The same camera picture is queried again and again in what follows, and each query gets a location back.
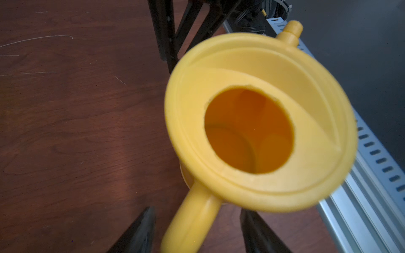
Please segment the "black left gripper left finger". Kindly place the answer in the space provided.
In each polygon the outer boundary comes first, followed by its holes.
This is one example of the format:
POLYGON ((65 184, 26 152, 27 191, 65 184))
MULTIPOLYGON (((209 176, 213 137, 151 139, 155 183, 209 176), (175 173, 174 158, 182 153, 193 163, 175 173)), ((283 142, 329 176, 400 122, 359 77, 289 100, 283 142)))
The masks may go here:
POLYGON ((156 224, 154 207, 147 207, 107 253, 150 253, 156 224))

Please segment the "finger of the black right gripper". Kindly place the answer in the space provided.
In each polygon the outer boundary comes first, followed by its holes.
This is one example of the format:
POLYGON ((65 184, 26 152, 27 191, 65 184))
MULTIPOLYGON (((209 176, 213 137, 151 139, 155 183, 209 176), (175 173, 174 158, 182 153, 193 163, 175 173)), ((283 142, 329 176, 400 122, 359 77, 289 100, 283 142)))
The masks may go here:
POLYGON ((235 8, 240 4, 238 0, 230 1, 188 1, 180 24, 178 26, 175 46, 178 52, 182 47, 187 35, 189 34, 202 6, 207 4, 209 6, 208 14, 206 15, 203 23, 198 29, 188 49, 197 45, 198 43, 210 38, 219 29, 223 22, 230 16, 235 8))
POLYGON ((172 73, 178 62, 173 1, 148 0, 148 4, 160 57, 167 63, 169 73, 172 73))

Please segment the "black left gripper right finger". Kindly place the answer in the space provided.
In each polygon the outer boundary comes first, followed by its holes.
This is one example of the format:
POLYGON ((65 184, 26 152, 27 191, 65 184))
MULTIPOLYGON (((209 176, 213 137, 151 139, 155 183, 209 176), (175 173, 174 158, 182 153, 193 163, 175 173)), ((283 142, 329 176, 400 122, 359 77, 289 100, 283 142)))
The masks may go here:
POLYGON ((257 212, 242 209, 240 225, 247 253, 292 253, 257 212))

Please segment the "yellow watering can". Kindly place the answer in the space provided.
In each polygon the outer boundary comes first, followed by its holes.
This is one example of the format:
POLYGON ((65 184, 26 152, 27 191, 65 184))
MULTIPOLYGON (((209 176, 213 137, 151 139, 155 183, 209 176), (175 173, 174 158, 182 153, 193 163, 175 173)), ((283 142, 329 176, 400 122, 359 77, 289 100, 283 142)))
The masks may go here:
POLYGON ((348 176, 358 148, 353 108, 334 76, 298 48, 302 31, 290 21, 275 38, 219 35, 175 66, 165 120, 189 192, 163 253, 199 251, 224 202, 303 210, 348 176))

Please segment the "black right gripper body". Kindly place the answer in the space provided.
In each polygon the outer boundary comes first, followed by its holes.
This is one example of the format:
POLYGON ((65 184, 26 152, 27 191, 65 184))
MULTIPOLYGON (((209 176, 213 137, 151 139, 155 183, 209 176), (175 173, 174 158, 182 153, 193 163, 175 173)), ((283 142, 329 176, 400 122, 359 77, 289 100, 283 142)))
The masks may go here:
POLYGON ((274 33, 268 20, 286 20, 292 10, 288 1, 241 1, 226 20, 229 33, 274 33))

